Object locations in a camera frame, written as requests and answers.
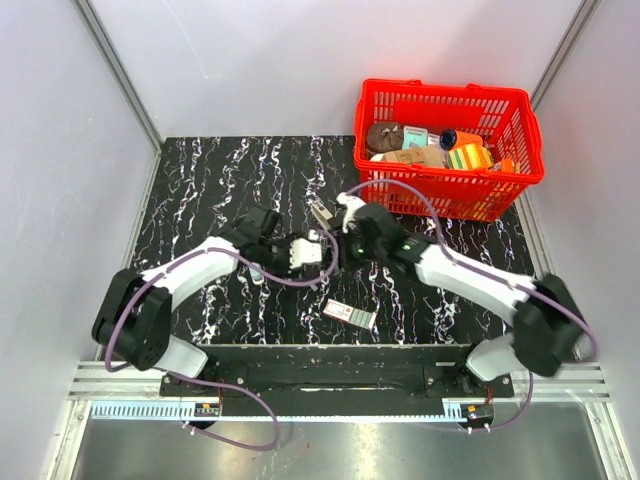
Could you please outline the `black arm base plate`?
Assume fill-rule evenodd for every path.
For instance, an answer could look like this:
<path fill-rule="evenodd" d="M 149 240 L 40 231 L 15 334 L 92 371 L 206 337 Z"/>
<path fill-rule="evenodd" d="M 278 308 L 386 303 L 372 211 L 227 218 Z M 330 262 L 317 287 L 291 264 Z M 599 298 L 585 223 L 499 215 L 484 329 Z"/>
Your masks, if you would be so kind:
<path fill-rule="evenodd" d="M 514 396 L 511 377 L 490 383 L 463 371 L 469 345 L 213 345 L 202 376 L 256 393 L 365 391 L 430 398 Z"/>

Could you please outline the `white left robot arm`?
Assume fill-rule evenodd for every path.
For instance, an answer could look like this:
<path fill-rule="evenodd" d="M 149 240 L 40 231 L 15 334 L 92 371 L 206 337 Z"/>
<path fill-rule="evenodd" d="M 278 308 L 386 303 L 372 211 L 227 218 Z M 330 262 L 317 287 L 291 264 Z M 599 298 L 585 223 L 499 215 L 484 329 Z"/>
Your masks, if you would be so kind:
<path fill-rule="evenodd" d="M 167 264 L 117 272 L 92 326 L 92 339 L 140 371 L 175 372 L 193 394 L 208 394 L 217 373 L 203 350 L 172 334 L 174 310 L 201 288 L 234 273 L 241 257 L 271 275 L 288 277 L 293 244 L 303 235 L 274 237 L 280 220 L 273 210 L 253 207 Z"/>

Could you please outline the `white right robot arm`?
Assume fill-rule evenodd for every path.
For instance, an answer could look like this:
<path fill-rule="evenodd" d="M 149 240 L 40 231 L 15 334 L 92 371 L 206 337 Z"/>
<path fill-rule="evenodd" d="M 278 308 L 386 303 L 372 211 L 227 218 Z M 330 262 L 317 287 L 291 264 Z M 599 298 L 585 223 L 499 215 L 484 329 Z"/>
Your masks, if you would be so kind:
<path fill-rule="evenodd" d="M 581 315 L 566 284 L 513 274 L 472 260 L 435 238 L 406 231 L 382 205 L 342 193 L 337 199 L 340 247 L 348 266 L 379 263 L 396 274 L 450 291 L 497 315 L 511 331 L 482 340 L 454 375 L 456 387 L 476 396 L 490 382 L 525 368 L 554 377 L 571 362 L 584 335 Z"/>

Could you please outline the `cream metal stapler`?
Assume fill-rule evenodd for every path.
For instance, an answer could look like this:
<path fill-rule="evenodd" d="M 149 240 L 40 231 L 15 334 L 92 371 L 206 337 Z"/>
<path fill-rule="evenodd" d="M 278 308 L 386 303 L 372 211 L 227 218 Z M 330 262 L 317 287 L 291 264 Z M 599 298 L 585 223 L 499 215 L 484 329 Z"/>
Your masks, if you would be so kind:
<path fill-rule="evenodd" d="M 326 231 L 332 229 L 334 215 L 319 200 L 309 202 L 309 208 L 317 224 Z"/>

